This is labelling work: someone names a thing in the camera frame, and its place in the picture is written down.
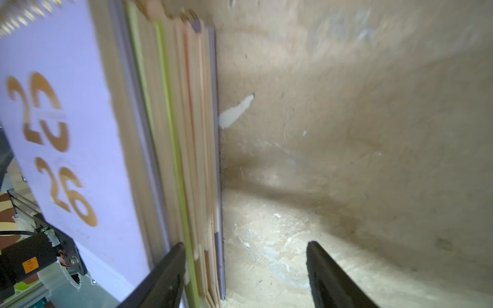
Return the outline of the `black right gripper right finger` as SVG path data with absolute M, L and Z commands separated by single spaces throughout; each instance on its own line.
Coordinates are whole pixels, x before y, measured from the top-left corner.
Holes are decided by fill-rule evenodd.
M 308 243 L 306 256 L 316 308 L 378 308 L 318 242 Z

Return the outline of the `purple desk calendar front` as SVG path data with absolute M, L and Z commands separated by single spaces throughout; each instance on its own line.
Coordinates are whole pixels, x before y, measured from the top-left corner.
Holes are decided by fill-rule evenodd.
M 123 1 L 1 2 L 1 127 L 44 218 L 125 300 L 168 242 Z

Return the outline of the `green 2026 desk calendar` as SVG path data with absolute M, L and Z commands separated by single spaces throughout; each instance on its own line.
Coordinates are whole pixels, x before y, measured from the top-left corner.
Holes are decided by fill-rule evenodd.
M 186 220 L 186 206 L 178 181 L 177 149 L 172 123 L 171 92 L 166 76 L 165 43 L 159 18 L 164 12 L 160 1 L 127 1 L 125 5 L 137 65 L 157 172 L 164 193 L 166 230 L 171 245 L 183 243 L 185 256 L 185 295 L 188 307 L 200 307 L 195 266 Z

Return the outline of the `pink 2026 desk calendar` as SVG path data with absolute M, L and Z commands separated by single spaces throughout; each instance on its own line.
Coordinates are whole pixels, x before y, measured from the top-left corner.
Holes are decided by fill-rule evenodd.
M 182 162 L 198 293 L 205 307 L 221 307 L 215 241 L 218 184 L 213 173 L 216 163 L 209 33 L 200 19 L 183 16 L 175 24 L 182 91 Z

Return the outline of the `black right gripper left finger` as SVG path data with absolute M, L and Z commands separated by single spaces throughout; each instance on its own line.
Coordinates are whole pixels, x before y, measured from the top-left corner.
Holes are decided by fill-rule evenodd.
M 177 243 L 118 308 L 178 308 L 185 274 L 185 245 Z

